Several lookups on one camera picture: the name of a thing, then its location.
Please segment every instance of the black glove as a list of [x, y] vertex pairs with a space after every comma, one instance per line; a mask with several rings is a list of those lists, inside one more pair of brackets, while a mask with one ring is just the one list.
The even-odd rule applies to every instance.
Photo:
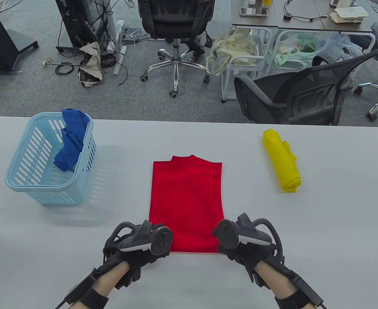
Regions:
[[[152, 229], [157, 229], [164, 226], [164, 224], [156, 224], [153, 225]], [[161, 256], [155, 256], [152, 254], [150, 250], [136, 250], [136, 251], [120, 251], [118, 250], [118, 244], [126, 239], [127, 237], [130, 237], [134, 234], [134, 231], [131, 233], [125, 234], [121, 236], [119, 239], [108, 243], [108, 241], [105, 244], [105, 248], [103, 249], [104, 254], [104, 263], [100, 268], [108, 268], [113, 269], [117, 265], [119, 265], [121, 262], [127, 262], [129, 265], [129, 271], [121, 278], [121, 280], [116, 284], [116, 288], [120, 289], [121, 287], [125, 286], [128, 287], [132, 282], [135, 282], [140, 279], [140, 273], [141, 268], [148, 264], [148, 263], [154, 263], [159, 258], [165, 258], [170, 254], [170, 251], [168, 250]]]
[[254, 243], [239, 243], [235, 249], [227, 249], [222, 245], [217, 246], [219, 253], [225, 254], [231, 261], [235, 260], [243, 265], [249, 274], [250, 280], [262, 287], [267, 286], [265, 281], [255, 272], [257, 264], [268, 256], [274, 255], [275, 245], [261, 246]]

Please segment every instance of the gray carpet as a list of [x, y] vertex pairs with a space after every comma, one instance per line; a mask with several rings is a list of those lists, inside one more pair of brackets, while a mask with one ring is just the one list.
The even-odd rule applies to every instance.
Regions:
[[[129, 27], [141, 27], [137, 6], [133, 9], [120, 1], [114, 8], [117, 19], [124, 19]], [[172, 67], [154, 71], [147, 83], [139, 81], [147, 66], [156, 63], [159, 48], [171, 49], [164, 41], [145, 40], [136, 45], [135, 51], [123, 64], [129, 71], [127, 81], [124, 68], [119, 76], [113, 68], [104, 74], [104, 80], [92, 87], [81, 87], [77, 74], [57, 76], [53, 67], [42, 67], [46, 55], [55, 63], [67, 61], [60, 56], [57, 43], [60, 14], [53, 0], [24, 0], [18, 6], [0, 14], [6, 28], [12, 28], [39, 41], [40, 49], [29, 51], [19, 61], [12, 73], [0, 75], [0, 116], [33, 116], [43, 111], [63, 108], [80, 108], [95, 119], [139, 119], [195, 122], [248, 122], [237, 102], [221, 104], [220, 78], [213, 78], [209, 85], [202, 82], [200, 71], [182, 68], [179, 96], [171, 99]], [[214, 17], [207, 30], [212, 37], [220, 37], [231, 26], [230, 0], [216, 0]], [[378, 82], [378, 62], [370, 60], [363, 66], [355, 83]], [[378, 100], [378, 90], [366, 89], [360, 97], [346, 97], [340, 125], [378, 126], [370, 123], [365, 114]]]

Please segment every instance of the light blue plastic basket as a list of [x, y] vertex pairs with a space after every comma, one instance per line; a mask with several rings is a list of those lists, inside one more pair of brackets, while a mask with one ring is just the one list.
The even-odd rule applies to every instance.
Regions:
[[33, 116], [6, 172], [8, 187], [27, 193], [42, 205], [64, 206], [83, 202], [88, 196], [96, 154], [93, 120], [87, 116], [90, 122], [74, 172], [63, 172], [53, 163], [63, 147], [61, 129], [66, 125], [61, 112], [42, 112]]

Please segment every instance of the hand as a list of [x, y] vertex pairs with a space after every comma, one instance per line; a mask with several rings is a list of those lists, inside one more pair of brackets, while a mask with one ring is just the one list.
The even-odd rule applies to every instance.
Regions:
[[240, 265], [243, 265], [249, 274], [250, 280], [262, 287], [267, 284], [264, 280], [256, 273], [255, 267], [257, 264], [264, 260], [267, 256], [274, 254], [274, 245], [261, 246], [254, 243], [239, 243], [235, 249], [227, 249], [222, 245], [217, 246], [219, 253], [225, 254], [231, 261], [235, 260]]

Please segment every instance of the wrist strap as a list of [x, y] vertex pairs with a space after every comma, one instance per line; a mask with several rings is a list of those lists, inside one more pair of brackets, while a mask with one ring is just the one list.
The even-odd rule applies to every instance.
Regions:
[[310, 299], [301, 290], [297, 290], [291, 296], [286, 297], [283, 300], [276, 297], [274, 300], [276, 300], [276, 303], [280, 309], [302, 309], [304, 306], [310, 303]]
[[80, 297], [79, 301], [90, 309], [103, 309], [108, 302], [108, 298], [100, 295], [91, 287]]

